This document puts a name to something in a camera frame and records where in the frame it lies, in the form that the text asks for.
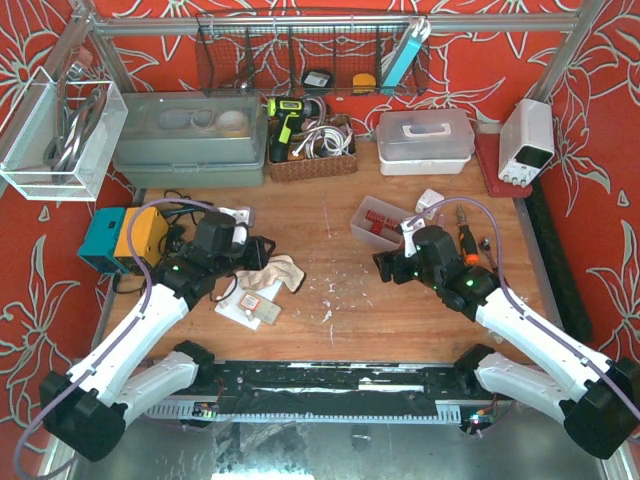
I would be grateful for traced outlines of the beige work glove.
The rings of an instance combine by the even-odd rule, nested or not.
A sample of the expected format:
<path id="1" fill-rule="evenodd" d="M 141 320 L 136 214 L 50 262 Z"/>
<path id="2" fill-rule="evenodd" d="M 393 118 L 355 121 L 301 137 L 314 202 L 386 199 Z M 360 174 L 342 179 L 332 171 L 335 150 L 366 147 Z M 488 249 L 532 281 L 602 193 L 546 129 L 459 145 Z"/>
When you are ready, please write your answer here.
<path id="1" fill-rule="evenodd" d="M 306 273 L 299 268 L 289 255 L 272 257 L 260 271 L 240 271 L 237 273 L 239 287 L 244 290 L 258 291 L 271 287 L 281 281 L 293 294 L 304 283 Z"/>

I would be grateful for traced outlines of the red spring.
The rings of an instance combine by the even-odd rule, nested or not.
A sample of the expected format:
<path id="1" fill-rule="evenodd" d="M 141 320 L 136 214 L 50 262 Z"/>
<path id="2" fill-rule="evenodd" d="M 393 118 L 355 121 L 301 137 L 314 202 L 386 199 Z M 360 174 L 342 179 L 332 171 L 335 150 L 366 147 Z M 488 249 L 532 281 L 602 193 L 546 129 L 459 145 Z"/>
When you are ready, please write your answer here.
<path id="1" fill-rule="evenodd" d="M 385 216 L 374 210 L 368 210 L 365 219 L 371 223 L 369 232 L 380 236 L 384 229 L 392 232 L 396 231 L 397 222 L 388 216 Z"/>

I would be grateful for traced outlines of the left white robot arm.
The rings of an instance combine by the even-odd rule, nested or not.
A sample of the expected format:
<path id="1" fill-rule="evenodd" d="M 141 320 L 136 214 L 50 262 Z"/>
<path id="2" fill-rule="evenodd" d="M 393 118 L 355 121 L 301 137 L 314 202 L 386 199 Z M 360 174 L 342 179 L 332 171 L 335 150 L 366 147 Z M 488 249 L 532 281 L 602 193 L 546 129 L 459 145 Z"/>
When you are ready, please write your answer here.
<path id="1" fill-rule="evenodd" d="M 67 373 L 45 376 L 39 397 L 50 434 L 97 462 L 143 412 L 176 391 L 208 381 L 214 357 L 189 341 L 145 372 L 134 370 L 217 280 L 267 265 L 275 244 L 251 235 L 253 223 L 250 208 L 207 212 L 194 238 L 152 270 L 147 291 L 108 337 Z"/>

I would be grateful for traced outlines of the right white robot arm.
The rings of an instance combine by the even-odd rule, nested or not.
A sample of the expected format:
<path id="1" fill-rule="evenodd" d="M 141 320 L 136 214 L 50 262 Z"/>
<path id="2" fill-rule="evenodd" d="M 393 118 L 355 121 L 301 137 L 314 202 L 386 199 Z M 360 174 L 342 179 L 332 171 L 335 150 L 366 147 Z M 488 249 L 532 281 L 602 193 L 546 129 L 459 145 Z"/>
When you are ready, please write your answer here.
<path id="1" fill-rule="evenodd" d="M 517 299 L 496 273 L 466 265 L 442 228 L 411 229 L 404 247 L 373 259 L 382 281 L 422 283 L 447 308 L 534 362 L 529 368 L 484 345 L 474 347 L 466 358 L 484 390 L 556 420 L 575 444 L 599 459 L 610 458 L 638 428 L 638 364 L 625 357 L 612 360 L 555 327 Z"/>

